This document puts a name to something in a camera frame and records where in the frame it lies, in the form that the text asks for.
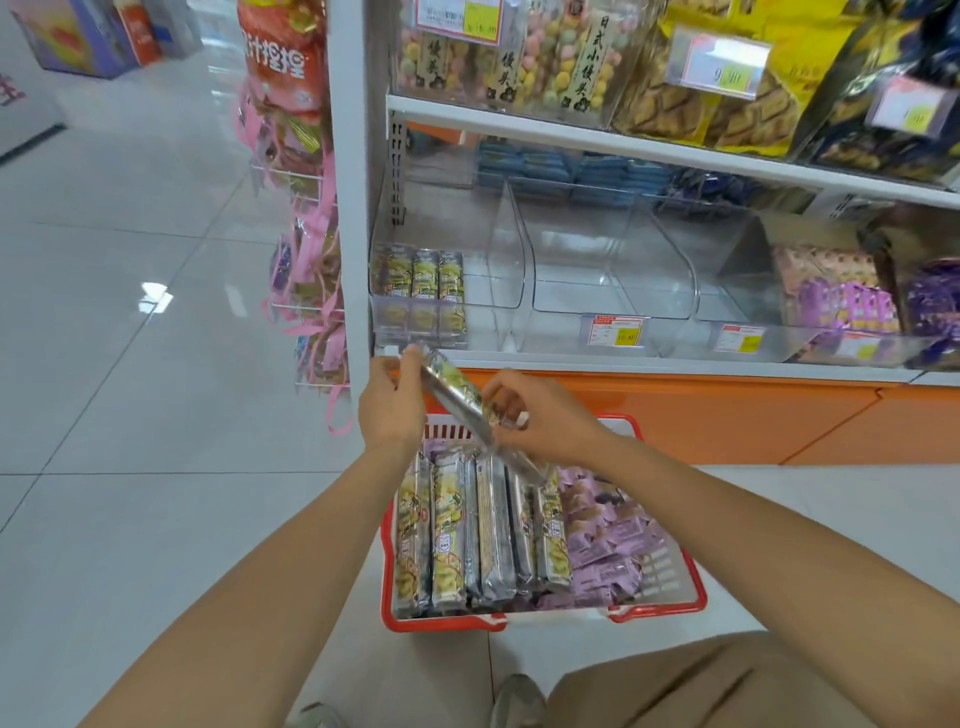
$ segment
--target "person's left hand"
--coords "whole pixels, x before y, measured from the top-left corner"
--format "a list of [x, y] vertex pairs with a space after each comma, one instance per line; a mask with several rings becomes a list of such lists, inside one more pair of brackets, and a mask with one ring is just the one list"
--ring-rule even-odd
[[426, 408], [420, 387], [423, 355], [417, 347], [407, 347], [400, 358], [400, 378], [394, 384], [389, 356], [370, 360], [370, 383], [360, 395], [357, 419], [367, 449], [398, 446], [412, 459], [423, 439]]

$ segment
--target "pants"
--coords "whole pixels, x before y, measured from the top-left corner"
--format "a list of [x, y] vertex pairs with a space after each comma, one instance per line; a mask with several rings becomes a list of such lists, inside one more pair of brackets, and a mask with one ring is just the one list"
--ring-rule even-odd
[[853, 704], [766, 632], [571, 672], [544, 728], [869, 728]]

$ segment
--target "gray shoe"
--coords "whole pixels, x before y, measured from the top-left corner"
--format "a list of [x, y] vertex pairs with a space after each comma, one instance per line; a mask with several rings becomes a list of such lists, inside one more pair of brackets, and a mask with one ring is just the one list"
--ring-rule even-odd
[[301, 710], [284, 728], [347, 728], [347, 724], [330, 706], [313, 703]]
[[539, 728], [546, 718], [543, 693], [527, 675], [511, 675], [503, 681], [493, 702], [490, 728]]

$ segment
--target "forearm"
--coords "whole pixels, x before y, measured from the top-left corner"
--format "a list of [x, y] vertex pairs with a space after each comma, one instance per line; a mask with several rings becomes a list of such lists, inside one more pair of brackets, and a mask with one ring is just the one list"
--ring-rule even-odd
[[638, 441], [612, 435], [590, 458], [874, 721], [960, 721], [960, 606], [948, 597], [819, 523]]
[[80, 728], [282, 725], [409, 459], [365, 452], [177, 619]]

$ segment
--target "price tag holder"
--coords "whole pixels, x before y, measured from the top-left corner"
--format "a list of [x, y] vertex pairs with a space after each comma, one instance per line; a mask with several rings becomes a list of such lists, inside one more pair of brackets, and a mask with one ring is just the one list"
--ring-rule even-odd
[[763, 334], [767, 332], [763, 327], [742, 327], [735, 324], [724, 324], [717, 336], [717, 343], [713, 345], [715, 352], [757, 353]]
[[679, 25], [673, 32], [664, 80], [752, 101], [769, 56], [766, 43], [715, 36]]
[[898, 76], [875, 95], [867, 124], [935, 139], [956, 98], [952, 89]]
[[591, 347], [638, 347], [643, 331], [642, 316], [584, 316], [581, 332]]
[[860, 361], [872, 361], [880, 348], [881, 341], [883, 341], [881, 337], [869, 333], [845, 331], [836, 355]]
[[430, 33], [498, 45], [503, 0], [417, 0], [416, 22]]

